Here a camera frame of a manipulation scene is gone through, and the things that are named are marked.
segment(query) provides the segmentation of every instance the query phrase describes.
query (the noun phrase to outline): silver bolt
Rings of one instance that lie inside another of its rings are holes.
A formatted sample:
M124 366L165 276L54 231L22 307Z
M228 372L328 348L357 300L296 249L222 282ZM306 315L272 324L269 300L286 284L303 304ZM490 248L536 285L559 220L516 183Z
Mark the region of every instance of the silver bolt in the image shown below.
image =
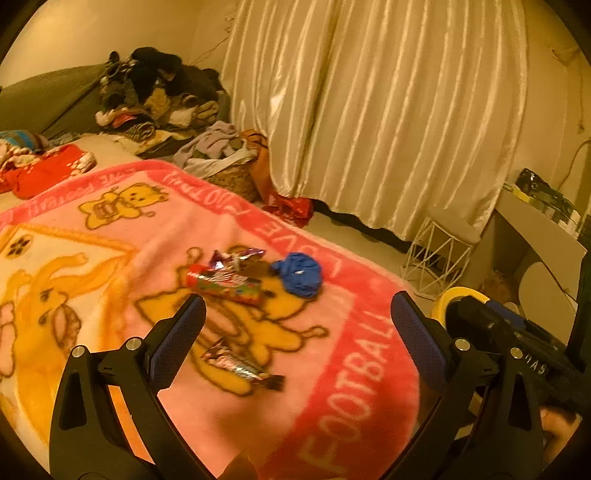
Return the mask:
M129 340L127 340L127 343L125 344L125 347L127 348L127 350L131 350L132 352L134 350L137 350L139 347L141 347L142 345L142 340L141 338L130 338Z
M72 356L74 358L79 358L82 355L84 355L84 352L86 352L86 349L82 345L78 345L76 348L72 350Z
M467 352L470 349L470 342L465 338L458 338L456 340L456 348L461 352Z
M523 358L523 352L515 346L511 349L511 356L519 360Z

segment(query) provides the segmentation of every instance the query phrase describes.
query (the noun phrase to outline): blanket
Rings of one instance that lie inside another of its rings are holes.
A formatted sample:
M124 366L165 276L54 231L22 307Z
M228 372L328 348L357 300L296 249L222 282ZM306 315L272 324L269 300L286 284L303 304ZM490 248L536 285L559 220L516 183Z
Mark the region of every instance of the blanket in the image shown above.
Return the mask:
M379 478L407 444L418 376L393 327L396 276L160 161L89 173L0 215L0 408L45 466L67 356L119 348L173 316L188 266L214 250L267 250L245 274L265 301L204 297L206 326L159 399L214 475L248 449L264 479ZM287 293L270 263L304 252L322 266L315 299ZM270 391L205 363L225 338L285 376ZM134 452L149 456L115 406Z

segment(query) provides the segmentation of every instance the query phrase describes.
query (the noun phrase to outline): curtain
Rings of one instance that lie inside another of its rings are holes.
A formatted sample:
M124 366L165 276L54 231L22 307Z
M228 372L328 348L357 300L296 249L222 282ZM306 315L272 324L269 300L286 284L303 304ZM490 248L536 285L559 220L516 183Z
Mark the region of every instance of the curtain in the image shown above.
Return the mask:
M242 0L222 82L279 193L408 240L429 206L484 228L527 70L521 0Z

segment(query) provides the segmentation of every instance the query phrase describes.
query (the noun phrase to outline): stool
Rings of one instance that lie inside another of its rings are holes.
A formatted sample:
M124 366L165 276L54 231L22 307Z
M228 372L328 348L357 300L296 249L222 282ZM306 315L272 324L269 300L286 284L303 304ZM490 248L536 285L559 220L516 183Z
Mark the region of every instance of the stool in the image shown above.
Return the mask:
M434 236L442 235L447 239L439 248L431 251ZM479 241L478 231L462 217L448 209L431 207L408 250L402 277L411 281L412 274L420 271L418 285L415 285L417 295L435 300L441 293L453 287L464 274L472 249ZM452 260L454 249L457 256L455 261ZM437 261L436 255L445 259L445 268L441 274L433 271L431 267L431 264Z

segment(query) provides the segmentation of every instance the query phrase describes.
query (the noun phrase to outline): beige wall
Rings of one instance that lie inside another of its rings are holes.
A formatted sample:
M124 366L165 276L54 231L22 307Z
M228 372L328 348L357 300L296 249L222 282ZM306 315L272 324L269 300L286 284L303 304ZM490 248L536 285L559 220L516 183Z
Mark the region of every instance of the beige wall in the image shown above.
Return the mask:
M49 0L0 64L0 85L152 46L221 69L238 0Z
M527 167L558 187L581 142L591 137L591 67L579 54L569 66L553 57L552 49L575 47L576 42L559 17L543 0L523 0L529 39L529 88L525 119L519 138L514 180ZM584 132L579 133L580 66L583 68ZM562 192L574 202L586 162L587 147L577 156L573 173Z

